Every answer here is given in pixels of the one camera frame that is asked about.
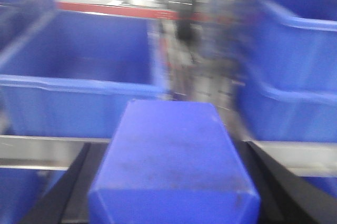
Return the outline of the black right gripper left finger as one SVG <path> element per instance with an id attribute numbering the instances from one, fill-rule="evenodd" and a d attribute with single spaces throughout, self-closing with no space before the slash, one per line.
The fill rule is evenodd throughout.
<path id="1" fill-rule="evenodd" d="M 86 143 L 68 170 L 20 223 L 89 223 L 87 194 L 107 143 Z"/>

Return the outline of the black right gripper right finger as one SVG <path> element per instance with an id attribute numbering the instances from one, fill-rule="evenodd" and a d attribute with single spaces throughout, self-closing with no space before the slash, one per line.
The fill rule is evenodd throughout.
<path id="1" fill-rule="evenodd" d="M 336 223 L 336 198 L 288 171 L 251 141 L 234 141 L 261 197 L 258 223 Z"/>

